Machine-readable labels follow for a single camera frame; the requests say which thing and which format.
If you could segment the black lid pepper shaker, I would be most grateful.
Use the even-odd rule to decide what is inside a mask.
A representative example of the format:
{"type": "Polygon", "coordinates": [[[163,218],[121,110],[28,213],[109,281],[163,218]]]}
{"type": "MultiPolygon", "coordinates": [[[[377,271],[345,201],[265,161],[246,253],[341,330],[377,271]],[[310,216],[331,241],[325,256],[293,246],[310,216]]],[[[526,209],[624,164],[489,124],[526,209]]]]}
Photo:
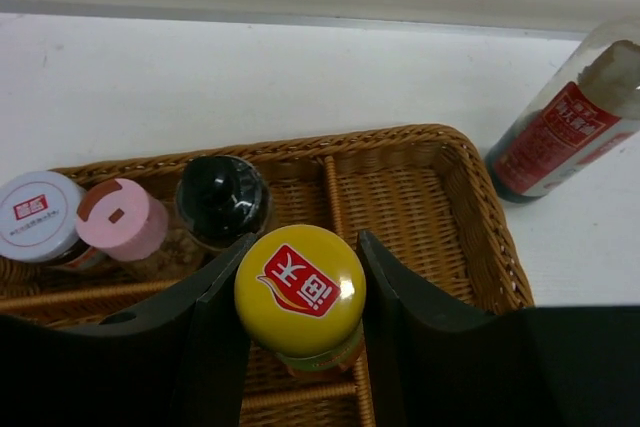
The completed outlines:
{"type": "Polygon", "coordinates": [[[256,167],[235,156],[191,160],[178,183],[175,206],[194,241],[215,254],[246,234],[261,237],[278,224],[267,182],[256,167]]]}

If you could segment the red sauce bottle green label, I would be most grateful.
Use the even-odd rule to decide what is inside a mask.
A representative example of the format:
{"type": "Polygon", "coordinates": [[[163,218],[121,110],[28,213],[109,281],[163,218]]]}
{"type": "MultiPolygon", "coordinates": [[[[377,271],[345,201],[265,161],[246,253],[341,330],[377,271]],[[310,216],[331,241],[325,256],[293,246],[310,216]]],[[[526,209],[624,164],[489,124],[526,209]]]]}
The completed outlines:
{"type": "Polygon", "coordinates": [[[239,319],[252,338],[298,377],[349,370],[364,344],[364,269],[337,234],[298,224],[260,238],[235,277],[239,319]]]}

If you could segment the pink lid spice shaker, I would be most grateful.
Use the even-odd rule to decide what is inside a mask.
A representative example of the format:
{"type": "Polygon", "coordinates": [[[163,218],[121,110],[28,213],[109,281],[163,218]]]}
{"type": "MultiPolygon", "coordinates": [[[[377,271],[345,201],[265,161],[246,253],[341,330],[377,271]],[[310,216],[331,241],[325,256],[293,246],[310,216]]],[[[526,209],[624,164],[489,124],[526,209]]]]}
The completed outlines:
{"type": "Polygon", "coordinates": [[[205,260],[173,208],[125,178],[104,181],[86,193],[76,211],[76,231],[140,281],[183,278],[205,260]]]}

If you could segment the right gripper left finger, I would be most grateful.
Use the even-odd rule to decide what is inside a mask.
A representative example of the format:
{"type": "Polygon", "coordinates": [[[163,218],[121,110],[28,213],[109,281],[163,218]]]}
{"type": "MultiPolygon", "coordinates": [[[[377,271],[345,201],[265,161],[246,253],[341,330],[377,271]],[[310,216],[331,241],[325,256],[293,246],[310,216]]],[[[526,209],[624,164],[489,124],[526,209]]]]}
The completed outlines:
{"type": "Polygon", "coordinates": [[[255,241],[98,324],[2,316],[2,425],[238,425],[250,340],[234,278],[255,241]]]}

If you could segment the sauce jar white lid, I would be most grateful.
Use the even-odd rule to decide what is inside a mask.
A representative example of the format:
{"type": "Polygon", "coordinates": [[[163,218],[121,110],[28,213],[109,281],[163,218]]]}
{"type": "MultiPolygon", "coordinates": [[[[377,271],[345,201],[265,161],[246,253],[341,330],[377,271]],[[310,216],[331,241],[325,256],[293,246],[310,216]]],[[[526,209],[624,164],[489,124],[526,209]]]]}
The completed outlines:
{"type": "Polygon", "coordinates": [[[95,270],[105,254],[76,232],[86,190],[53,171],[22,174],[1,187],[1,255],[72,273],[95,270]]]}

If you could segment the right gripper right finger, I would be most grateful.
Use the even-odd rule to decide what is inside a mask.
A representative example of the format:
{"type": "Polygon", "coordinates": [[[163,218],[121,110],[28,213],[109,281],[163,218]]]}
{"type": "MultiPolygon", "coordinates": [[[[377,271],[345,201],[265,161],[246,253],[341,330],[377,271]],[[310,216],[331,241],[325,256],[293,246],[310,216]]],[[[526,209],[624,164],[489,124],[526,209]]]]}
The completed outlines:
{"type": "Polygon", "coordinates": [[[496,315],[358,236],[363,324],[380,426],[635,426],[639,310],[525,308],[496,315]]]}

